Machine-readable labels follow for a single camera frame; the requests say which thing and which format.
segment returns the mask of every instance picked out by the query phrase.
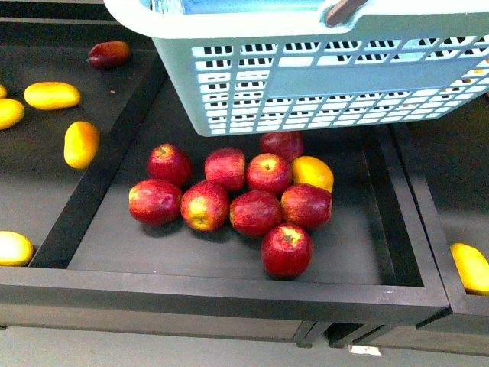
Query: black display shelf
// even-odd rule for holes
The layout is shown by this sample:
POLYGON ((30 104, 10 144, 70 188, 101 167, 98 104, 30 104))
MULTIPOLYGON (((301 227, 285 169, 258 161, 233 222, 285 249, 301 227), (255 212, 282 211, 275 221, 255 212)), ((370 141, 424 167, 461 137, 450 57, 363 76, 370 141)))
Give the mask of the black display shelf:
MULTIPOLYGON (((181 219, 149 229, 130 217, 128 191, 146 177, 147 155, 156 145, 171 141, 187 150, 196 169, 193 182, 202 179, 205 156, 215 148, 240 147, 248 159, 258 153, 259 135, 197 135, 166 81, 81 243, 59 231, 43 261, 33 261, 42 269, 0 269, 3 299, 44 306, 407 325, 445 309, 448 303, 388 127, 306 132, 304 138, 306 154, 327 161, 336 184, 333 219, 313 233, 315 257, 296 281, 269 279, 261 267, 259 241, 238 236, 228 223, 205 235, 190 231, 181 219), (67 258, 65 248, 76 248, 73 258, 67 258), (61 269, 47 268, 53 265, 61 269)), ((97 181, 96 176, 86 179, 97 181)), ((72 202, 70 212, 82 203, 72 202)), ((76 222, 71 226, 77 231, 76 222)))
POLYGON ((442 121, 392 127, 450 301, 424 330, 489 335, 489 297, 465 292, 449 249, 463 242, 489 258, 488 119, 481 97, 442 121))

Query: plastic basket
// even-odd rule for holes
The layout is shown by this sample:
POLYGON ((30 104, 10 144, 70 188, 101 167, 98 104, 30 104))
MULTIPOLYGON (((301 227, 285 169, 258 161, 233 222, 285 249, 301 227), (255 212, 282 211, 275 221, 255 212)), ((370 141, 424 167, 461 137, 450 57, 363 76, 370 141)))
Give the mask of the plastic basket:
POLYGON ((105 0, 152 37, 204 136, 437 119, 489 91, 488 1, 370 0, 329 27, 336 3, 189 15, 105 0))

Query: gray floor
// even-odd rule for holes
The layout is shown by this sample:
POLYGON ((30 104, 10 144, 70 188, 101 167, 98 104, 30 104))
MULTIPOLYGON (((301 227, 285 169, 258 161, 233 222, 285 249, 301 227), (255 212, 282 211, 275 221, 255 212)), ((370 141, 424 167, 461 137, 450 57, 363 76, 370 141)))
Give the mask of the gray floor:
POLYGON ((353 356, 324 341, 311 349, 288 343, 11 327, 0 331, 1 367, 341 366, 489 367, 489 358, 384 349, 353 356))

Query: red apple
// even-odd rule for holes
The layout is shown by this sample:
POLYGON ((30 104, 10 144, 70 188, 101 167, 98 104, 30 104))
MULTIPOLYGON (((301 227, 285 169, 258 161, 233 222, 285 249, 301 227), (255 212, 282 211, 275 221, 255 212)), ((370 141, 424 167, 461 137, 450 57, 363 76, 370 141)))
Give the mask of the red apple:
POLYGON ((121 66, 131 56, 129 45, 123 41, 97 44, 89 52, 88 62, 95 69, 109 70, 121 66))
POLYGON ((276 154, 259 154, 248 165, 246 180, 250 190, 280 195, 292 183, 292 168, 276 154))
POLYGON ((149 178, 129 191, 129 213, 139 222, 159 226, 180 215, 182 190, 171 183, 149 178))
POLYGON ((282 222, 282 207, 277 197, 267 191, 249 191, 232 201, 229 219, 242 235, 263 237, 282 222))
POLYGON ((228 191, 220 183, 200 181, 184 193, 180 208, 190 228, 203 232, 215 231, 228 218, 228 191))
POLYGON ((331 218, 331 193, 308 183, 295 183, 288 187, 280 203, 283 220, 305 229, 316 229, 331 218))
POLYGON ((265 269, 277 277, 301 275, 311 262, 313 241, 306 230, 290 223, 273 228, 261 243, 265 269))
POLYGON ((245 153, 237 148, 213 151, 205 162, 206 179, 219 182, 228 191, 237 191, 245 185, 245 153))
POLYGON ((192 162, 184 151, 166 143, 151 152, 147 161, 147 173, 152 178, 160 178, 183 187, 192 176, 192 162))
POLYGON ((300 132, 268 132, 260 138, 260 149, 291 162, 304 153, 303 136, 300 132))

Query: yellow fruit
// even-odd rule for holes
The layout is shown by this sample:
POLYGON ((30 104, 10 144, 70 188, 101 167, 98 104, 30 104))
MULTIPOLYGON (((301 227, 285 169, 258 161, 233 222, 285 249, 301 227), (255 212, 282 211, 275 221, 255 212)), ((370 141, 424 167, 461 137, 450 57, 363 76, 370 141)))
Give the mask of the yellow fruit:
POLYGON ((34 254, 29 239, 19 233, 0 231, 0 266, 24 266, 34 254))
POLYGON ((5 98, 7 96, 7 89, 0 84, 0 98, 5 98))
POLYGON ((89 122, 77 121, 64 135, 64 160, 77 170, 84 170, 95 157, 100 144, 97 128, 89 122))
POLYGON ((326 163, 315 157, 303 155, 292 161, 292 181, 295 184, 310 184, 333 192, 334 177, 326 163))
POLYGON ((464 243, 450 246, 461 282, 468 294, 489 296, 489 263, 476 248, 464 243))
POLYGON ((0 130, 10 128, 24 117, 24 105, 15 99, 0 99, 0 130))
POLYGON ((25 102, 35 109, 51 111, 76 106, 81 100, 79 91, 70 84, 41 82, 28 86, 24 91, 25 102))

